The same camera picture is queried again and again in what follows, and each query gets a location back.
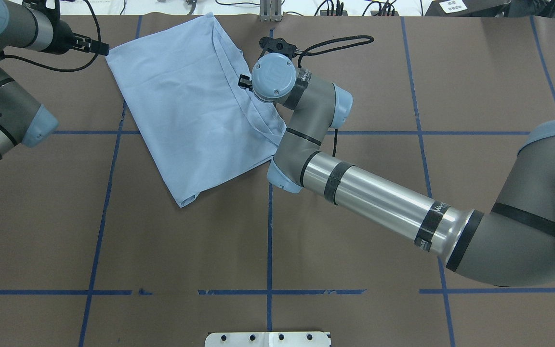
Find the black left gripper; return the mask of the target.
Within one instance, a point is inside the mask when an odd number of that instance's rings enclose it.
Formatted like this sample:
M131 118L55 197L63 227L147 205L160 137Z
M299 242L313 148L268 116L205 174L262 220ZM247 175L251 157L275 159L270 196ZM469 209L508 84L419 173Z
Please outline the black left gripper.
M53 7L49 7L46 0L23 0L22 6L31 13L34 27L32 40L25 48L54 54L64 54L71 49L96 55L109 54L108 44L73 33L70 26L60 19L59 0L53 2Z

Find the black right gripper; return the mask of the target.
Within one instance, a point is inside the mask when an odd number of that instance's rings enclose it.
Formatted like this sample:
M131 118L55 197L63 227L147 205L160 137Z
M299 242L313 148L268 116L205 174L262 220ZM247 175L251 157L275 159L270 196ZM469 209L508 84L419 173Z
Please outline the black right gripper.
M297 70L291 61L296 46L282 38L270 37L263 37L259 44L262 55L251 76L240 75L238 87L251 92L291 92L297 78Z

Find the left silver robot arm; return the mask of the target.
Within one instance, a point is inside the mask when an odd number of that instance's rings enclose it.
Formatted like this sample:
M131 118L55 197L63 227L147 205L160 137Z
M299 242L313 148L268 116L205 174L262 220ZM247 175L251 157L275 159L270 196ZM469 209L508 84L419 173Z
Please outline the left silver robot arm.
M0 0L0 62L14 59L7 47L62 55L71 49L91 53L91 62L106 56L110 47L102 40L75 33L60 17L60 2L53 7L46 0L15 3ZM59 121L13 77L0 68L0 161L7 152L22 144L35 147L59 127Z

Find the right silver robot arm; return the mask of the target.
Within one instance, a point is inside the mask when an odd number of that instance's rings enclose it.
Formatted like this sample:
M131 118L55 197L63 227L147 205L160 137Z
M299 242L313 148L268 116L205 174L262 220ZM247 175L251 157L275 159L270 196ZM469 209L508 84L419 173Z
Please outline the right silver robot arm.
M299 65L310 54L262 37L261 53L238 85L291 110L267 178L292 194L308 190L436 255L445 269L500 287L555 281L555 120L534 128L488 212L454 207L322 151L353 96Z

